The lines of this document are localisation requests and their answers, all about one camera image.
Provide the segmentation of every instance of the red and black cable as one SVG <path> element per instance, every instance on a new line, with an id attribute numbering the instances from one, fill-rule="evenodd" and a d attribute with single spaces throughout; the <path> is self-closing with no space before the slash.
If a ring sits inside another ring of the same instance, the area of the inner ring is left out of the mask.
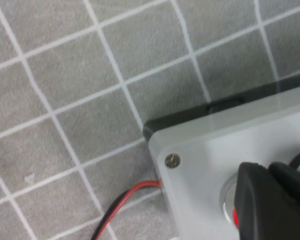
<path id="1" fill-rule="evenodd" d="M 111 219 L 116 215 L 119 209 L 125 204 L 125 202 L 139 189 L 142 188 L 160 188 L 159 181 L 142 181 L 134 185 L 130 190 L 125 191 L 120 196 L 118 196 L 113 203 L 110 205 L 109 209 L 104 214 L 103 218 L 99 222 L 98 226 L 96 227 L 91 240 L 97 240 L 103 230 L 106 228 L 107 224 L 111 221 Z"/>

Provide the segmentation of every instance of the red light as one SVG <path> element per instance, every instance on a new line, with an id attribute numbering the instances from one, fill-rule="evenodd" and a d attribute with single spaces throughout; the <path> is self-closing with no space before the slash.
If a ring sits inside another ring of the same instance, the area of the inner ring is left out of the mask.
<path id="1" fill-rule="evenodd" d="M 235 209 L 235 207 L 233 207 L 233 220 L 234 220 L 234 224 L 236 226 L 236 228 L 239 228 L 239 222 L 238 222 L 238 216 L 237 216 L 237 211 Z"/>

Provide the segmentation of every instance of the black wire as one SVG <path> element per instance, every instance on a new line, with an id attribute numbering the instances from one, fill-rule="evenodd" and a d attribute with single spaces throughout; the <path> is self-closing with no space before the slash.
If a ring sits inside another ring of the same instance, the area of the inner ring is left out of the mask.
<path id="1" fill-rule="evenodd" d="M 113 203 L 110 205 L 110 207 L 108 208 L 108 210 L 105 212 L 103 218 L 101 219 L 101 221 L 99 222 L 98 226 L 96 227 L 91 240 L 96 240 L 101 228 L 103 227 L 103 225 L 106 223 L 107 219 L 110 217 L 111 213 L 114 211 L 114 209 L 116 208 L 116 206 L 119 204 L 119 202 L 124 198 L 124 196 L 126 195 L 126 193 L 128 192 L 125 191 L 124 193 L 122 193 L 120 196 L 118 196 Z"/>

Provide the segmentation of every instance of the red wire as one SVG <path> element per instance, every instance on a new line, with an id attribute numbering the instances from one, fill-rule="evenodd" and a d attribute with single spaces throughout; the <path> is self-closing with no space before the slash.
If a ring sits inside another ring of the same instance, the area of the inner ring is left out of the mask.
<path id="1" fill-rule="evenodd" d="M 106 222 L 102 226 L 102 228 L 101 228 L 99 234 L 96 236 L 95 240 L 97 240 L 100 237 L 101 233 L 106 228 L 107 224 L 116 215 L 116 213 L 119 211 L 119 209 L 126 203 L 126 201 L 131 197 L 131 195 L 134 194 L 137 190 L 139 190 L 140 188 L 143 188 L 143 187 L 156 187 L 156 188 L 160 188 L 160 182 L 159 181 L 148 180 L 148 181 L 141 181 L 141 182 L 137 183 L 136 185 L 134 185 L 124 195 L 124 197 L 121 199 L 121 201 L 118 203 L 118 205 L 113 209 L 113 212 L 111 213 L 111 215 L 108 217 L 108 219 L 106 220 Z"/>

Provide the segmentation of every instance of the screw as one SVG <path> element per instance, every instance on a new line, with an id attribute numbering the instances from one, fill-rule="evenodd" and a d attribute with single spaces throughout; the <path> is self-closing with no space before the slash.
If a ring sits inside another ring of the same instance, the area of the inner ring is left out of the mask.
<path id="1" fill-rule="evenodd" d="M 171 153 L 165 157 L 164 164 L 170 168 L 174 169 L 180 164 L 180 156 L 176 153 Z"/>

